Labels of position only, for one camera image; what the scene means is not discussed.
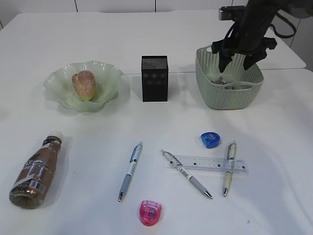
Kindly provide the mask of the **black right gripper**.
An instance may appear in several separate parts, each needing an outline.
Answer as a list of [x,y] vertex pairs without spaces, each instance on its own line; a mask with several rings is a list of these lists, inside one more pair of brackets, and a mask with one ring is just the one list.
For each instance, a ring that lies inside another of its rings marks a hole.
[[266,49],[277,46],[274,38],[265,37],[271,21],[278,11],[276,0],[249,0],[241,21],[235,21],[224,39],[212,43],[212,52],[219,52],[219,71],[224,72],[232,56],[245,54],[243,67],[248,70],[265,59]]

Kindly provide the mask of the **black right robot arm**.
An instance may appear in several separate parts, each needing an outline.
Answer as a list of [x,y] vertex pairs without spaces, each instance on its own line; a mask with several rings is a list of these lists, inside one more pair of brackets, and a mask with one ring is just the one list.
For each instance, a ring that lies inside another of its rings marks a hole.
[[221,21],[232,20],[234,23],[224,39],[213,42],[211,50],[219,55],[219,71],[224,72],[235,54],[245,56],[243,67],[248,70],[267,56],[267,49],[277,46],[274,38],[265,37],[269,27],[274,28],[272,20],[280,18],[293,31],[296,27],[284,16],[282,10],[298,19],[305,19],[313,14],[311,0],[250,0],[246,5],[223,6],[219,9]]

